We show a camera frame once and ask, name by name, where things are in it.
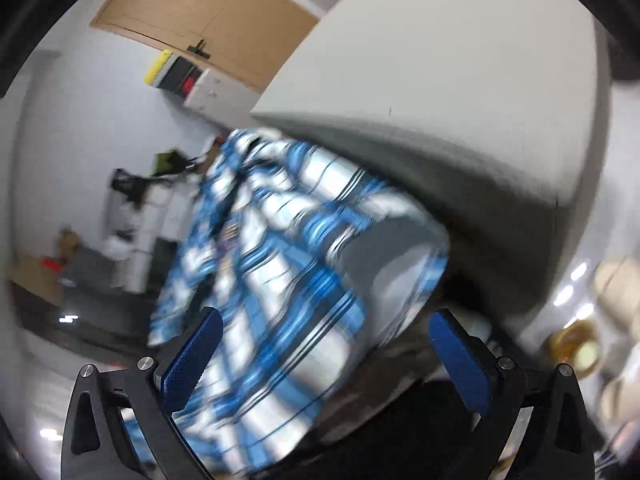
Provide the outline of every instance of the blue gripper pad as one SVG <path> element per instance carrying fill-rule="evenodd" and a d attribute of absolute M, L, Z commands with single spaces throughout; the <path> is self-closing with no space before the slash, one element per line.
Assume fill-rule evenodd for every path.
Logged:
<path fill-rule="evenodd" d="M 492 383 L 471 353 L 471 336 L 450 312 L 441 310 L 431 315 L 429 339 L 466 408 L 485 415 L 491 403 Z"/>
<path fill-rule="evenodd" d="M 162 374 L 159 389 L 165 413 L 184 409 L 222 340 L 222 316 L 215 308 L 209 310 Z"/>

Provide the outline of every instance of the beige chair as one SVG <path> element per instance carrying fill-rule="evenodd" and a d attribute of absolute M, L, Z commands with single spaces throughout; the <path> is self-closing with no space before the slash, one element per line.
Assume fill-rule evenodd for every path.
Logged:
<path fill-rule="evenodd" d="M 577 0 L 341 0 L 252 116 L 411 190 L 452 262 L 517 313 L 582 235 L 608 100 L 604 33 Z"/>

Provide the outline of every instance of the wooden door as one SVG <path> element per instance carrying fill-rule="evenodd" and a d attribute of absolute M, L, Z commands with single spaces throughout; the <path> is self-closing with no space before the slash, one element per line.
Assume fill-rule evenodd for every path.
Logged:
<path fill-rule="evenodd" d="M 291 0 L 108 0 L 93 24 L 262 91 L 317 21 Z M 208 59 L 188 53 L 200 40 Z"/>

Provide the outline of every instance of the plaid shirt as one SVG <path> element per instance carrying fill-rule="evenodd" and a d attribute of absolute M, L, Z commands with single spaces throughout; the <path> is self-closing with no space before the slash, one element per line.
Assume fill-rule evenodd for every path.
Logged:
<path fill-rule="evenodd" d="M 204 178 L 188 240 L 152 317 L 150 345 L 182 331 L 198 284 L 215 275 L 204 305 L 225 332 L 185 410 L 174 420 L 211 469 L 249 472 L 289 454 L 351 367 L 367 305 L 344 284 L 337 259 L 350 240 L 388 218 L 446 233 L 411 197 L 306 142 L 252 140 L 236 130 Z M 226 216 L 222 204 L 239 171 Z M 213 226 L 224 222 L 217 239 Z M 437 284 L 447 251 L 433 250 L 380 343 L 399 334 Z M 128 424 L 134 442 L 140 430 Z"/>

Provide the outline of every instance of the metal screw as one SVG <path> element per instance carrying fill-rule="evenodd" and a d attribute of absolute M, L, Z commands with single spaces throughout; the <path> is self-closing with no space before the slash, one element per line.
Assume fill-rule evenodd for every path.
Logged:
<path fill-rule="evenodd" d="M 82 368 L 80 368 L 80 375 L 82 375 L 82 377 L 88 377 L 92 373 L 94 373 L 94 370 L 95 367 L 93 365 L 84 365 Z"/>
<path fill-rule="evenodd" d="M 138 361 L 138 370 L 149 370 L 154 365 L 152 357 L 143 357 Z"/>
<path fill-rule="evenodd" d="M 498 366 L 503 370 L 513 370 L 515 365 L 516 363 L 510 357 L 503 356 L 498 359 Z"/>
<path fill-rule="evenodd" d="M 574 374 L 574 369 L 565 363 L 559 365 L 558 370 L 560 370 L 560 373 L 565 377 L 571 377 Z"/>

